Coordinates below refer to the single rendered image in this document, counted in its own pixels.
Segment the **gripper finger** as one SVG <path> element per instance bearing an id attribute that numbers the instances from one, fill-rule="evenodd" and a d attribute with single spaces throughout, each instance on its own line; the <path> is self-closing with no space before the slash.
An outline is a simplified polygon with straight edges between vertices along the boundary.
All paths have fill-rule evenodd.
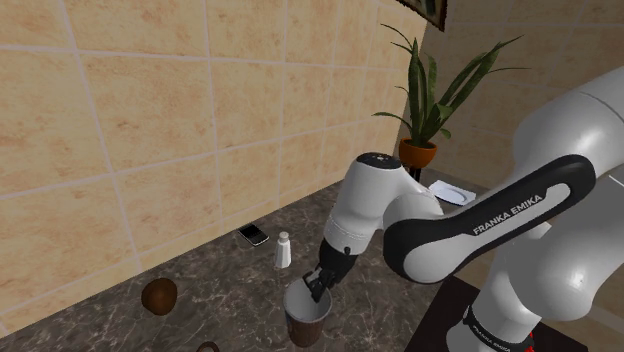
<path id="1" fill-rule="evenodd" d="M 309 289 L 311 298 L 315 303 L 319 303 L 324 292 L 334 285 L 335 272 L 330 269 L 323 269 L 317 266 L 314 270 L 302 276 L 304 284 Z"/>

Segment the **brown paper cup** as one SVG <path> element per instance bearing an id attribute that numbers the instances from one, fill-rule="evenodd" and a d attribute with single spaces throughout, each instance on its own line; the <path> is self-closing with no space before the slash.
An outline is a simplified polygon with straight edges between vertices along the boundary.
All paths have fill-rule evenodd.
<path id="1" fill-rule="evenodd" d="M 332 296 L 326 290 L 316 302 L 304 280 L 299 278 L 286 287 L 283 306 L 291 341 L 298 347 L 307 348 L 322 335 L 325 319 L 332 308 Z"/>

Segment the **white salt shaker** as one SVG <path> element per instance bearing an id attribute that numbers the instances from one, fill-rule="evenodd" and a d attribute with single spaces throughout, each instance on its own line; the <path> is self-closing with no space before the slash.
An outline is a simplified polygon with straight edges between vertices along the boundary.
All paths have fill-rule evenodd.
<path id="1" fill-rule="evenodd" d="M 284 269 L 290 266 L 292 262 L 291 242 L 289 233 L 282 231 L 276 242 L 275 267 Z"/>

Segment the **black phone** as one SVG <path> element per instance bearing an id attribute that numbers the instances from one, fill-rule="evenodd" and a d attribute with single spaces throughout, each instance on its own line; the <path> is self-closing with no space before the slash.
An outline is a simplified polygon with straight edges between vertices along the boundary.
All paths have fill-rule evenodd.
<path id="1" fill-rule="evenodd" d="M 269 236 L 266 233 L 252 223 L 238 228 L 237 232 L 254 247 L 265 243 L 269 239 Z"/>

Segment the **dark robot stand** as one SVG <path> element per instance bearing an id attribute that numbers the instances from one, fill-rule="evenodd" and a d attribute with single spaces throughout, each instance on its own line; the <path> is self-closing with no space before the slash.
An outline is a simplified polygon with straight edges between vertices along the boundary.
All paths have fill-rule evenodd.
<path id="1" fill-rule="evenodd" d="M 480 290 L 452 276 L 439 288 L 404 352 L 449 352 L 446 333 L 458 323 Z M 533 330 L 536 352 L 589 352 L 584 344 L 539 323 Z"/>

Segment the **white plate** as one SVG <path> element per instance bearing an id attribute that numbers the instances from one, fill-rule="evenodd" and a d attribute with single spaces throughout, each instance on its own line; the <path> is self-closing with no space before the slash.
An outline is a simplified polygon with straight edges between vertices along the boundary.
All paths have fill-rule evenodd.
<path id="1" fill-rule="evenodd" d="M 461 189 L 442 180 L 432 183 L 429 190 L 438 199 L 457 206 L 465 206 L 476 199 L 474 192 Z"/>

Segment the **brown round ball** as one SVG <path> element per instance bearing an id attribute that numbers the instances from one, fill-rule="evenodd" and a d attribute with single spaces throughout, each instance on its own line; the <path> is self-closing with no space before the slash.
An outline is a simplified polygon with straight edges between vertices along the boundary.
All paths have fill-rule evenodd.
<path id="1" fill-rule="evenodd" d="M 154 315 L 170 313 L 177 301 L 177 285 L 168 278 L 158 278 L 148 283 L 141 293 L 141 303 Z"/>

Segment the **potted plant in orange pot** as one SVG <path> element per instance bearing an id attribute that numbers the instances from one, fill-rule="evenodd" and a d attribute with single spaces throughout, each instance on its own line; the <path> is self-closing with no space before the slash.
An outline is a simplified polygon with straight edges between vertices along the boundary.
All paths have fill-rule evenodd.
<path id="1" fill-rule="evenodd" d="M 433 56 L 424 65 L 419 57 L 416 39 L 408 40 L 402 48 L 410 54 L 407 74 L 409 117 L 399 121 L 408 129 L 409 136 L 399 141 L 398 152 L 402 165 L 415 180 L 434 159 L 437 145 L 432 138 L 440 133 L 445 138 L 451 132 L 444 128 L 447 120 L 467 100 L 483 78 L 496 71 L 494 64 L 510 41 L 497 43 L 492 49 L 474 57 L 454 78 L 440 98 L 435 97 L 437 63 Z"/>

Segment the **framed wall picture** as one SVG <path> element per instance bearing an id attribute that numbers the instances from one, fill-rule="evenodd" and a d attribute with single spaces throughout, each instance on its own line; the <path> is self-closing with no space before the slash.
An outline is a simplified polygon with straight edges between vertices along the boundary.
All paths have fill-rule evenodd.
<path id="1" fill-rule="evenodd" d="M 448 0 L 396 0 L 416 12 L 439 31 L 445 30 Z"/>

